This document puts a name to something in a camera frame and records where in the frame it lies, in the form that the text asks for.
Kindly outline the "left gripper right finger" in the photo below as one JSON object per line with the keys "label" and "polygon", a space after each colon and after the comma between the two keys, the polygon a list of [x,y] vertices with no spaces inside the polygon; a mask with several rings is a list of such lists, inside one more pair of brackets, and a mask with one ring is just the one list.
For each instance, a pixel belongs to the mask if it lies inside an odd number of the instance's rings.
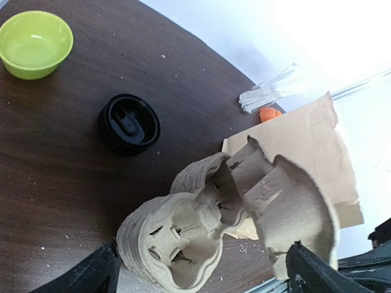
{"label": "left gripper right finger", "polygon": [[290,292],[366,292],[367,289],[351,281],[327,265],[300,241],[288,250],[286,267]]}

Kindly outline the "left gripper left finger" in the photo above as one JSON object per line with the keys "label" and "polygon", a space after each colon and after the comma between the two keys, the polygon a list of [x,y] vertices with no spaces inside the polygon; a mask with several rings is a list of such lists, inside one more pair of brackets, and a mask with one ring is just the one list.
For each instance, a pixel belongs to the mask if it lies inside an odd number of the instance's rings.
{"label": "left gripper left finger", "polygon": [[110,241],[63,275],[33,291],[35,293],[116,292],[121,263],[117,242]]}

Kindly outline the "single brown pulp cup carrier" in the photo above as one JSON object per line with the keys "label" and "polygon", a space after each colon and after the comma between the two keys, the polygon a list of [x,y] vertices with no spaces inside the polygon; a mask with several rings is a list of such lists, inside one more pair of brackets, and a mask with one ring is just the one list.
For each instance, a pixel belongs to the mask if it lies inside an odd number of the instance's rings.
{"label": "single brown pulp cup carrier", "polygon": [[278,280],[288,279],[286,257],[296,241],[337,269],[337,212],[303,168],[281,154],[269,161],[251,136],[227,165]]}

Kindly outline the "brown pulp cup carrier stack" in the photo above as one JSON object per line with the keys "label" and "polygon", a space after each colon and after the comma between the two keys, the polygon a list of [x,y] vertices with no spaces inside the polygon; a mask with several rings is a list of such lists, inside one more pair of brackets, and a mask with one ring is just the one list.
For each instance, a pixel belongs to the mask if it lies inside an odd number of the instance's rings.
{"label": "brown pulp cup carrier stack", "polygon": [[153,198],[121,224],[117,245],[125,266],[162,292],[198,292],[219,264],[223,236],[247,213],[225,153],[193,162],[170,192]]}

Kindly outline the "brown paper takeout bag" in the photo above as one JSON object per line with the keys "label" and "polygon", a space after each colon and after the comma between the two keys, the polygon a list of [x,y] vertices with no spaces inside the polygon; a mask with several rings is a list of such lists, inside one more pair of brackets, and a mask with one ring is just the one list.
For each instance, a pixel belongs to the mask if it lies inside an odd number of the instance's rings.
{"label": "brown paper takeout bag", "polygon": [[364,217],[348,148],[338,130],[330,93],[224,139],[222,151],[234,155],[251,136],[266,157],[278,154],[302,167],[337,211],[341,228],[361,225]]}

